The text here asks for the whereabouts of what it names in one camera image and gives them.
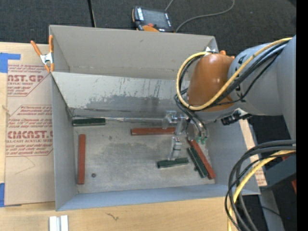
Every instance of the clamp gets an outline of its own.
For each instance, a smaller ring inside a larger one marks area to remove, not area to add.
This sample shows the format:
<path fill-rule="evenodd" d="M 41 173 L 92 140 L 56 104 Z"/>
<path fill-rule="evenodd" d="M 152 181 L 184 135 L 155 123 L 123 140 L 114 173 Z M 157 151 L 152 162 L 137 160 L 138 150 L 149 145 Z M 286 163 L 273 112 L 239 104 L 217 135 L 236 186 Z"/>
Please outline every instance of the clamp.
<path fill-rule="evenodd" d="M 48 71 L 48 73 L 50 73 L 50 71 L 54 71 L 54 62 L 53 62 L 53 35 L 49 35 L 49 53 L 46 55 L 43 55 L 38 46 L 36 45 L 36 43 L 34 41 L 30 41 L 30 43 L 32 44 L 35 52 L 38 54 L 38 56 L 41 58 L 42 62 L 45 65 L 46 70 Z M 51 65 L 50 68 L 47 66 L 47 62 L 50 61 Z"/>

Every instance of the blue tape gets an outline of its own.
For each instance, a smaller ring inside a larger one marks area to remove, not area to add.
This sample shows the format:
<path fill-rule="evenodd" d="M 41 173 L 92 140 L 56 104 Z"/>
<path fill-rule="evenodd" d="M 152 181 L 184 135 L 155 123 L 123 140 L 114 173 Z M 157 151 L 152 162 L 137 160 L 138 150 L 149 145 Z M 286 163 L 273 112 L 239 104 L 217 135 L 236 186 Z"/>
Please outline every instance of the blue tape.
<path fill-rule="evenodd" d="M 8 72 L 9 60 L 20 60 L 20 54 L 0 53 L 0 73 Z"/>
<path fill-rule="evenodd" d="M 0 207 L 4 207 L 4 183 L 0 183 Z"/>

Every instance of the yellow cable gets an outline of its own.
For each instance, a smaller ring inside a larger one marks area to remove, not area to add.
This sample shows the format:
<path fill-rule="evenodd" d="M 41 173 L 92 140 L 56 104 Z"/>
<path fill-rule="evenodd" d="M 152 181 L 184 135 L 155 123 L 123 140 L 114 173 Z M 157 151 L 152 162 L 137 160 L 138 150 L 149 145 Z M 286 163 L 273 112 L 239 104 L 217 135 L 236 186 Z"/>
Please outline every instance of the yellow cable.
<path fill-rule="evenodd" d="M 217 94 L 208 102 L 206 102 L 205 104 L 201 105 L 201 106 L 190 106 L 188 103 L 185 102 L 185 100 L 182 98 L 182 95 L 180 93 L 180 75 L 182 73 L 183 68 L 185 67 L 185 65 L 188 63 L 188 61 L 190 61 L 192 58 L 196 57 L 196 56 L 201 56 L 201 55 L 206 55 L 206 54 L 210 54 L 208 52 L 200 52 L 197 54 L 194 54 L 192 56 L 190 56 L 188 59 L 186 59 L 186 61 L 182 64 L 182 66 L 179 69 L 178 75 L 177 75 L 177 81 L 176 81 L 176 87 L 177 87 L 177 96 L 180 100 L 180 102 L 187 108 L 189 108 L 190 110 L 202 110 L 206 107 L 208 107 L 209 105 L 211 105 L 227 88 L 228 86 L 232 83 L 232 81 L 234 81 L 234 79 L 239 75 L 239 73 L 259 54 L 261 54 L 262 52 L 264 52 L 265 50 L 269 49 L 270 47 L 280 44 L 282 42 L 285 41 L 289 41 L 291 38 L 283 38 L 281 40 L 272 42 L 268 45 L 266 45 L 265 47 L 263 47 L 262 49 L 258 50 L 255 54 L 253 54 L 252 56 L 250 56 L 242 65 L 241 67 L 239 67 L 239 69 L 231 76 L 231 78 L 224 84 L 224 86 L 217 92 Z"/>
<path fill-rule="evenodd" d="M 268 162 L 274 160 L 275 158 L 277 158 L 277 156 L 281 155 L 281 154 L 288 154 L 288 153 L 295 153 L 295 151 L 291 151 L 291 150 L 281 150 L 279 152 L 273 153 L 270 156 L 276 156 L 276 157 L 270 157 L 270 158 L 266 158 L 263 159 L 262 161 L 258 162 L 248 173 L 247 175 L 243 178 L 242 182 L 238 185 L 238 187 L 236 188 L 234 195 L 233 195 L 233 201 L 234 203 L 237 200 L 237 197 L 239 196 L 241 190 L 243 189 L 243 187 L 246 185 L 246 183 L 249 181 L 249 179 L 254 175 L 254 173 L 261 168 L 262 166 L 264 166 L 265 164 L 267 164 Z M 232 207 L 229 206 L 228 211 L 230 213 L 230 216 L 232 215 Z M 228 231 L 231 231 L 231 220 L 228 218 L 228 223 L 227 223 L 227 228 Z"/>

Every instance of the wooden plank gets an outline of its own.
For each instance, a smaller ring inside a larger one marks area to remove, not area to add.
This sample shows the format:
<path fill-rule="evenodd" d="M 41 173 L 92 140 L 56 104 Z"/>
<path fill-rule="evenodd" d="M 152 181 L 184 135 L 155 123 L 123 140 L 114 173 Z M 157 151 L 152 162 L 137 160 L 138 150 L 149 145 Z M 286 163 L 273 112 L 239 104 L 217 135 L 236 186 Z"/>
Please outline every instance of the wooden plank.
<path fill-rule="evenodd" d="M 192 146 L 193 148 L 195 148 L 195 150 L 197 151 L 201 161 L 203 162 L 205 168 L 207 169 L 208 171 L 208 178 L 211 180 L 211 179 L 214 179 L 216 177 L 216 174 L 212 168 L 212 166 L 210 165 L 210 163 L 208 162 L 207 158 L 205 157 L 204 153 L 202 152 L 199 144 L 197 143 L 197 141 L 193 140 L 193 141 L 190 141 L 190 140 L 187 140 L 189 145 Z"/>
<path fill-rule="evenodd" d="M 85 163 L 86 163 L 86 135 L 79 135 L 79 149 L 78 149 L 78 184 L 85 183 Z"/>
<path fill-rule="evenodd" d="M 130 134 L 132 136 L 174 134 L 175 129 L 176 128 L 132 128 Z"/>
<path fill-rule="evenodd" d="M 0 208 L 0 230 L 48 230 L 50 216 L 68 215 L 69 230 L 225 231 L 224 197 L 55 211 L 54 202 Z"/>

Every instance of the black electronic device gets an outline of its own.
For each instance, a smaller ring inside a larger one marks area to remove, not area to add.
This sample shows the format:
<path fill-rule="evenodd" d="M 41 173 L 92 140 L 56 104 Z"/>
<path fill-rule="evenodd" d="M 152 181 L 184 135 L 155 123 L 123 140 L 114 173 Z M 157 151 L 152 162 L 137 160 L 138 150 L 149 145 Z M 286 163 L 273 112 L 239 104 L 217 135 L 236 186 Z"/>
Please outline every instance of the black electronic device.
<path fill-rule="evenodd" d="M 133 22 L 140 31 L 174 32 L 168 12 L 140 6 L 133 8 Z"/>

